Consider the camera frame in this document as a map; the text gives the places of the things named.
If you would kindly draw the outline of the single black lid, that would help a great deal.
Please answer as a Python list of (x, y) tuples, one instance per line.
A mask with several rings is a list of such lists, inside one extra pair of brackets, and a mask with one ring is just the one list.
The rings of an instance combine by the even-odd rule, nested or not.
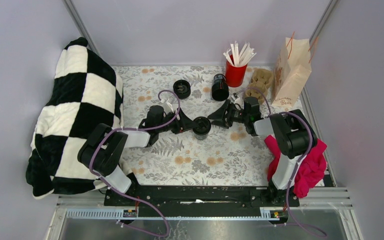
[(208, 129), (211, 129), (211, 126), (212, 126), (210, 120), (208, 118), (204, 117), (204, 116), (196, 117), (193, 120), (193, 122), (196, 124), (196, 126), (194, 128), (208, 128)]

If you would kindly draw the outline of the single black coffee cup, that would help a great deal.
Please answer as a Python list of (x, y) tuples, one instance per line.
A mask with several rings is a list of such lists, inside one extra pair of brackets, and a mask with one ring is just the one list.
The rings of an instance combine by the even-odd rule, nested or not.
[(210, 130), (211, 130), (210, 128), (200, 128), (200, 127), (196, 127), (192, 129), (194, 136), (197, 140), (205, 140), (208, 137)]

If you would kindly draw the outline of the stack of black cups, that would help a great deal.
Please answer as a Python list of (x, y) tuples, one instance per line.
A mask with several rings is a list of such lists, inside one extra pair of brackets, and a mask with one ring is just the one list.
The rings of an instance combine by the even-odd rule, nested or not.
[(211, 86), (211, 97), (215, 101), (225, 101), (229, 97), (229, 87), (222, 73), (214, 75)]

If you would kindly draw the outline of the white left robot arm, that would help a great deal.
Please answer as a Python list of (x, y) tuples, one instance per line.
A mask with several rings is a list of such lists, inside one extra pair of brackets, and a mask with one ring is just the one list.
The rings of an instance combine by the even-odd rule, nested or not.
[(159, 134), (171, 131), (180, 134), (196, 128), (198, 124), (178, 111), (166, 111), (160, 105), (149, 108), (139, 128), (111, 128), (100, 123), (92, 131), (77, 154), (77, 160), (116, 192), (116, 199), (124, 206), (132, 204), (135, 192), (132, 180), (122, 170), (119, 162), (124, 149), (152, 146)]

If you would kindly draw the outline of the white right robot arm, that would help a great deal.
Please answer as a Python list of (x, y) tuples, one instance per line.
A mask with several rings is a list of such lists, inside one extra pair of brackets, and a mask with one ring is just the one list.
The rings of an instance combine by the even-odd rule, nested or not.
[(275, 145), (280, 150), (279, 162), (263, 198), (273, 206), (284, 204), (295, 184), (298, 169), (317, 144), (317, 137), (303, 112), (294, 109), (262, 117), (258, 99), (248, 96), (243, 107), (227, 99), (208, 119), (212, 125), (225, 129), (233, 123), (242, 123), (253, 137), (274, 136)]

